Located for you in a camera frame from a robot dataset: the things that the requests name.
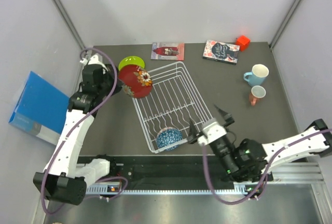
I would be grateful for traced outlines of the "white wire dish rack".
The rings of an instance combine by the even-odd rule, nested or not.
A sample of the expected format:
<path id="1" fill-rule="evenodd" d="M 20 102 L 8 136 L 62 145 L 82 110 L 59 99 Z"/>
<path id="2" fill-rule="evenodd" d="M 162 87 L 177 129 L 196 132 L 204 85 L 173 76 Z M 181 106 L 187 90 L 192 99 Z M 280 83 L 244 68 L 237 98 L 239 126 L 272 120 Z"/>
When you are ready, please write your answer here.
<path id="1" fill-rule="evenodd" d="M 148 72 L 153 81 L 150 94 L 133 98 L 144 137 L 152 153 L 160 153 L 187 142 L 190 120 L 196 128 L 212 115 L 183 62 L 175 62 Z M 183 139 L 157 145 L 158 133 L 165 128 L 178 129 Z"/>

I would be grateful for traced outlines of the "light blue mug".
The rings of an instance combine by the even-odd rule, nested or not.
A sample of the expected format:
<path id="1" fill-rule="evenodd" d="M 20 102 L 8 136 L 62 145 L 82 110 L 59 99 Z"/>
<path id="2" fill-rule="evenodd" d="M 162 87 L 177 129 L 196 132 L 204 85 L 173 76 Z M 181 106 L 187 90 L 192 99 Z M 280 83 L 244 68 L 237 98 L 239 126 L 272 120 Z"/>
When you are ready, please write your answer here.
<path id="1" fill-rule="evenodd" d="M 244 73 L 243 79 L 251 86 L 261 86 L 269 75 L 269 69 L 263 64 L 255 64 L 250 72 Z"/>

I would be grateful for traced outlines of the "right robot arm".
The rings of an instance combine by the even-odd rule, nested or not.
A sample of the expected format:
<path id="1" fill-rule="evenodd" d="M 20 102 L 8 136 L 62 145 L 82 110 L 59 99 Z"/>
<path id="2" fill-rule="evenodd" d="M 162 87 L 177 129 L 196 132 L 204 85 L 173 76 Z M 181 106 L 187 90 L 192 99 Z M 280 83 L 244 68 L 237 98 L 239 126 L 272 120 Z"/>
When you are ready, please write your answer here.
<path id="1" fill-rule="evenodd" d="M 232 182 L 256 182 L 264 178 L 274 168 L 301 158 L 331 155 L 331 129 L 322 119 L 318 119 L 300 134 L 261 144 L 245 138 L 235 146 L 228 138 L 228 127 L 234 123 L 232 114 L 218 108 L 225 123 L 219 124 L 213 118 L 197 129 L 192 120 L 189 122 L 187 141 L 209 146 L 221 164 L 221 179 Z"/>

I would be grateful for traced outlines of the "lime green plate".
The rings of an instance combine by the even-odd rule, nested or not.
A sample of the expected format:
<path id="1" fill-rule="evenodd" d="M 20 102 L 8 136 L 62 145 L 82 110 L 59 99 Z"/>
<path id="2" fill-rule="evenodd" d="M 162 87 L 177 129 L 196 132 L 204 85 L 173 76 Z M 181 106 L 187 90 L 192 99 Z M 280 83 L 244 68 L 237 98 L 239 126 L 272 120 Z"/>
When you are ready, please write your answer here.
<path id="1" fill-rule="evenodd" d="M 118 65 L 119 71 L 122 70 L 127 65 L 137 65 L 140 66 L 141 68 L 145 68 L 144 60 L 141 57 L 135 55 L 123 58 Z"/>

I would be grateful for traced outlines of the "red floral plate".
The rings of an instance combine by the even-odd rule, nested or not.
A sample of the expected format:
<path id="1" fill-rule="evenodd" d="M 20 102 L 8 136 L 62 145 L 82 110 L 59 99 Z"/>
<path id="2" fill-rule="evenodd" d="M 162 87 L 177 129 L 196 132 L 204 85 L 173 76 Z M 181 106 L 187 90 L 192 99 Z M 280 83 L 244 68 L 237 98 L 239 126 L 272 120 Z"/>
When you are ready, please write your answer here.
<path id="1" fill-rule="evenodd" d="M 122 89 L 128 96 L 136 99 L 147 97 L 153 89 L 151 75 L 138 65 L 124 66 L 119 72 Z"/>

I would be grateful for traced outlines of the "pink ceramic mug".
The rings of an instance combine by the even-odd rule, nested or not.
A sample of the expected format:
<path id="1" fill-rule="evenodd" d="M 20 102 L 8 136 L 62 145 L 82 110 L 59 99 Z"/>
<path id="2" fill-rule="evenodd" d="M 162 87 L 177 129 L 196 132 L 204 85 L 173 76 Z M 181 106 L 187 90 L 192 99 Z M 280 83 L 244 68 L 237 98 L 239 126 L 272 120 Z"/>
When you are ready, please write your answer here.
<path id="1" fill-rule="evenodd" d="M 255 106 L 261 99 L 266 96 L 266 90 L 262 86 L 253 86 L 249 94 L 249 101 L 252 106 Z"/>

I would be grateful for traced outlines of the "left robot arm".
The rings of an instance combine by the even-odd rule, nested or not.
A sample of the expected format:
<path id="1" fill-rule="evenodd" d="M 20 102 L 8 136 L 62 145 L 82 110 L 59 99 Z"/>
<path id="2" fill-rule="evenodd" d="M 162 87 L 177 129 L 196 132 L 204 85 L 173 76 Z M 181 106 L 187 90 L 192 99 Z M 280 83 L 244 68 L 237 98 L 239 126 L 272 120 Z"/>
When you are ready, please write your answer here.
<path id="1" fill-rule="evenodd" d="M 108 181 L 116 178 L 118 169 L 105 155 L 96 156 L 81 168 L 77 168 L 77 162 L 99 108 L 121 90 L 117 76 L 118 68 L 111 64 L 90 64 L 83 68 L 82 82 L 69 99 L 56 149 L 44 171 L 33 177 L 42 203 L 79 205 L 89 186 L 101 178 Z"/>

